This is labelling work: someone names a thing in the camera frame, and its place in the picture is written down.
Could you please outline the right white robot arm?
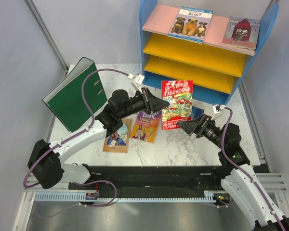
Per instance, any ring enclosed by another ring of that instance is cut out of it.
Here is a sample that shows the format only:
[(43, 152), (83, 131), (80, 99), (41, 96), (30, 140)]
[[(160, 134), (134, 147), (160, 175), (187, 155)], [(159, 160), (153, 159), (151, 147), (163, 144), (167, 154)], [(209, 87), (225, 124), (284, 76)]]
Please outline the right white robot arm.
[(221, 166), (213, 170), (211, 184), (229, 193), (253, 231), (289, 231), (289, 217), (265, 191), (240, 146), (238, 125), (227, 121), (219, 128), (210, 116), (203, 114), (196, 120), (178, 122), (178, 126), (188, 135), (205, 137), (221, 149)]

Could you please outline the dogs bark book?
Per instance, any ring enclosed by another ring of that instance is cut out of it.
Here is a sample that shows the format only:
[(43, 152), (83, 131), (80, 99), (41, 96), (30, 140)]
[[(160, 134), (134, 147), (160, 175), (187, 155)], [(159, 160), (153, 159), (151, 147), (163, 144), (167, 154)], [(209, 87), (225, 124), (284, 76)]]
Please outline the dogs bark book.
[(167, 36), (203, 44), (212, 16), (212, 10), (182, 6)]

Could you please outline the Roald Dahl Charlie book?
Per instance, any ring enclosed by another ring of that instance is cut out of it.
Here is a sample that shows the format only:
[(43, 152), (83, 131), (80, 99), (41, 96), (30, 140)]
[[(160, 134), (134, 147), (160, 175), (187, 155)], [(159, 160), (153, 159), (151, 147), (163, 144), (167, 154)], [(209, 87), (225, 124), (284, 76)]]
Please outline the Roald Dahl Charlie book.
[(131, 131), (130, 138), (154, 143), (160, 119), (161, 110), (154, 113), (140, 111)]

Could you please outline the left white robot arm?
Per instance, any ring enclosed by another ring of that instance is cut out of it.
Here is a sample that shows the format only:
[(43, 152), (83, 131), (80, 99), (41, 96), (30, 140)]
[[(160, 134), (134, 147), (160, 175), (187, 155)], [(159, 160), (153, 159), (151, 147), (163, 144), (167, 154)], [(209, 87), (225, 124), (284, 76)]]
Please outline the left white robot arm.
[(125, 90), (116, 90), (103, 111), (89, 125), (56, 141), (37, 141), (27, 164), (29, 173), (33, 174), (43, 189), (60, 182), (75, 182), (85, 189), (92, 189), (96, 177), (90, 174), (88, 168), (85, 165), (66, 164), (66, 160), (88, 145), (118, 131), (123, 126), (124, 118), (140, 111), (155, 113), (169, 105), (167, 101), (154, 96), (148, 88), (142, 88), (133, 97), (129, 97)]

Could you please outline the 13-Storey Treehouse book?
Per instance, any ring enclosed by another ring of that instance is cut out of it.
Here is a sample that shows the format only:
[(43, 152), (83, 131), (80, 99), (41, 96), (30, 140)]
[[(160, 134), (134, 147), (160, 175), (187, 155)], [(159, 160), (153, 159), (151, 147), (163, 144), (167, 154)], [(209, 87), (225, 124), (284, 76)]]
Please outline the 13-Storey Treehouse book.
[(191, 120), (193, 81), (164, 80), (161, 82), (162, 100), (169, 106), (162, 109), (162, 129), (178, 129), (178, 122)]

